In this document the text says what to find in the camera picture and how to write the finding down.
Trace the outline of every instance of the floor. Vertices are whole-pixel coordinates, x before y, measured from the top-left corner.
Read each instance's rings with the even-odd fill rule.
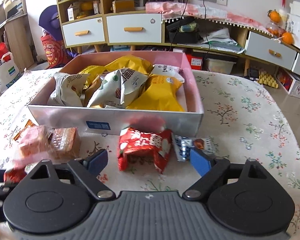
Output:
[[[44,69],[44,65],[34,66],[31,70]],[[287,118],[290,127],[300,146],[300,99],[289,96],[282,87],[273,89],[265,86],[273,99],[278,104],[279,108]]]

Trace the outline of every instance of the gray ribbed gripper base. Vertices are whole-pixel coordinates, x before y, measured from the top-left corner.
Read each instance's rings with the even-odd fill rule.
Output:
[[[203,206],[177,192],[123,191],[98,203],[91,215],[66,232],[34,236],[15,232],[20,240],[288,240],[286,233],[251,237],[214,222]]]

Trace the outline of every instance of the white shopping bag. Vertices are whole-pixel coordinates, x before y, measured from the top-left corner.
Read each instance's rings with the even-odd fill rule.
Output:
[[[3,59],[8,55],[10,55],[11,60],[5,62]],[[0,92],[3,93],[11,87],[13,83],[22,76],[22,74],[14,63],[11,52],[4,54],[0,61]]]

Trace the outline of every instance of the yellow snack bag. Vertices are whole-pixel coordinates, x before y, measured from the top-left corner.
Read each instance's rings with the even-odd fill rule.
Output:
[[[153,70],[153,66],[149,61],[133,55],[120,57],[106,65],[105,68],[109,72],[122,68],[130,68],[145,75],[149,75]]]
[[[85,69],[80,71],[78,74],[90,74],[84,84],[83,90],[88,89],[88,87],[93,83],[96,77],[102,74],[106,70],[103,66],[87,66]]]
[[[174,77],[151,75],[142,94],[127,109],[184,112],[176,97],[181,85]]]

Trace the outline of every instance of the red candy wrapper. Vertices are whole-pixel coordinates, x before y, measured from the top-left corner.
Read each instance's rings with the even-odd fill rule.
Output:
[[[171,130],[161,133],[144,133],[132,127],[120,133],[118,149],[119,171],[128,167],[128,155],[153,156],[156,170],[163,173],[170,157]]]
[[[26,176],[25,168],[13,168],[3,175],[3,181],[8,184],[19,183]]]

